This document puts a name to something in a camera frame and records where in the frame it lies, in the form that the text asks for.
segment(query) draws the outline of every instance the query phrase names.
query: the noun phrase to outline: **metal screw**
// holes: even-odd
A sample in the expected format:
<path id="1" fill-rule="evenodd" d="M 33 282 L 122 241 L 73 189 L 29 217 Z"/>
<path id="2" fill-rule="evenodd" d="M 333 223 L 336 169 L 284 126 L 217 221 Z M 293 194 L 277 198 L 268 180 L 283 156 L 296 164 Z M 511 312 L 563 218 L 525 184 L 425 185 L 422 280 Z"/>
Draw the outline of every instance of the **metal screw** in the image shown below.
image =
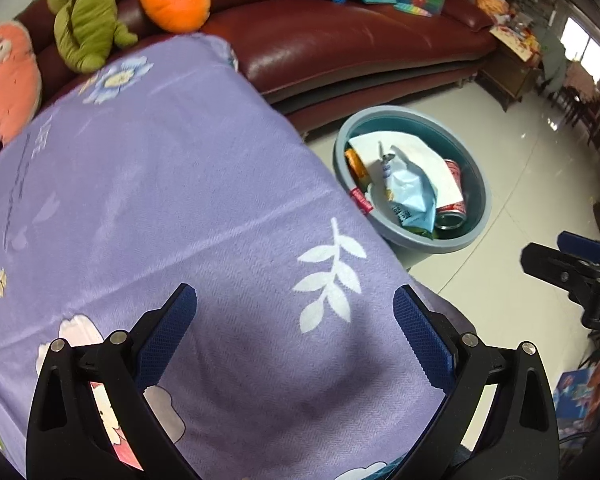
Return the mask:
<path id="1" fill-rule="evenodd" d="M 536 353 L 536 347 L 533 343 L 522 343 L 522 349 L 526 354 L 533 355 Z"/>
<path id="2" fill-rule="evenodd" d="M 54 339 L 51 342 L 51 351 L 59 352 L 64 348 L 64 339 Z"/>
<path id="3" fill-rule="evenodd" d="M 111 341 L 114 345 L 122 344 L 126 341 L 126 332 L 123 332 L 122 330 L 114 332 L 111 334 L 111 337 L 109 337 L 109 341 Z"/>
<path id="4" fill-rule="evenodd" d="M 462 336 L 462 342 L 467 346 L 478 346 L 480 340 L 477 335 L 467 332 Z"/>

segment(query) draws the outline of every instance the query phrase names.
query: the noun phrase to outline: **red leather sofa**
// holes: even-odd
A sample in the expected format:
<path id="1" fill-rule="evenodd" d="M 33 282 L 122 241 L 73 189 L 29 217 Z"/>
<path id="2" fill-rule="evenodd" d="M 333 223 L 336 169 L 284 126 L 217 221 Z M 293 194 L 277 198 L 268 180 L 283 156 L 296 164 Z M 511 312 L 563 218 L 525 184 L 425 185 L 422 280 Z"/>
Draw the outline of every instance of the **red leather sofa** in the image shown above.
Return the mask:
<path id="1" fill-rule="evenodd" d="M 360 0 L 211 2 L 202 31 L 232 44 L 240 71 L 299 132 L 467 78 L 495 48 L 490 19 L 468 0 L 447 0 L 442 15 L 432 18 Z M 141 38 L 134 49 L 168 37 L 138 0 L 118 0 L 118 10 Z M 59 57 L 46 0 L 33 1 L 16 18 L 31 34 L 45 107 L 85 77 Z"/>

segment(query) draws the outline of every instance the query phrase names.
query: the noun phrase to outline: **bright window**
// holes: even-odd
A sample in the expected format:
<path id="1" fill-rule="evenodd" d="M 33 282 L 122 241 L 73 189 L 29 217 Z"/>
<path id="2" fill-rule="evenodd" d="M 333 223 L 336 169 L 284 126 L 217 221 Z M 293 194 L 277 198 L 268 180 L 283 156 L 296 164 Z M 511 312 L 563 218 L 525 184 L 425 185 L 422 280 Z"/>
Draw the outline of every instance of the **bright window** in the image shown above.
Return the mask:
<path id="1" fill-rule="evenodd" d="M 583 69 L 591 74 L 597 84 L 600 81 L 599 44 L 573 18 L 567 20 L 560 42 L 564 45 L 567 59 L 581 62 Z"/>

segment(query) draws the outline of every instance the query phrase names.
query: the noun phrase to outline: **floor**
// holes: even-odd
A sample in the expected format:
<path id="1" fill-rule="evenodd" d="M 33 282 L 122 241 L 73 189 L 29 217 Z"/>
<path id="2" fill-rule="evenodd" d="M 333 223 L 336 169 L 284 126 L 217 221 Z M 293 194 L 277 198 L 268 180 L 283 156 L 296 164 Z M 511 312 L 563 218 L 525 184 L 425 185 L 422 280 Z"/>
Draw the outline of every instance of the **floor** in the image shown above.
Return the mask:
<path id="1" fill-rule="evenodd" d="M 462 139 L 486 174 L 493 200 L 488 225 L 471 246 L 431 256 L 412 275 L 458 307 L 485 343 L 535 343 L 553 388 L 586 350 L 581 308 L 565 292 L 523 274 L 518 261 L 529 242 L 555 247 L 564 230 L 600 239 L 591 208 L 600 198 L 600 162 L 584 127 L 563 124 L 562 113 L 533 93 L 504 113 L 476 83 L 404 106 L 429 114 Z M 310 142 L 329 167 L 335 134 Z M 490 387 L 478 407 L 464 440 L 469 447 L 493 392 Z"/>

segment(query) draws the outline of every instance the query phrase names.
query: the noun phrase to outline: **trash can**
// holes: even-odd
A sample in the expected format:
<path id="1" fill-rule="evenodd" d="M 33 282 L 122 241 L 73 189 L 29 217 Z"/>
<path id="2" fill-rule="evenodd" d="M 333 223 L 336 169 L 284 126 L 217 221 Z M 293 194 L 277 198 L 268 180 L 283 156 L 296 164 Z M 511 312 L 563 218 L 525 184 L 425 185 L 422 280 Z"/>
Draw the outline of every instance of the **trash can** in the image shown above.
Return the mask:
<path id="1" fill-rule="evenodd" d="M 368 220 L 389 243 L 404 267 L 410 268 L 431 254 L 452 253 L 470 245 L 489 219 L 489 187 L 484 173 L 466 146 L 448 128 L 431 117 L 391 105 L 366 108 L 352 115 L 340 128 L 333 147 L 333 169 L 342 187 L 348 192 L 357 187 L 344 156 L 349 139 L 377 131 L 404 132 L 418 136 L 442 158 L 450 158 L 460 166 L 467 218 L 461 227 L 446 232 L 445 239 L 430 240 L 412 234 L 396 225 L 378 209 L 368 213 Z"/>

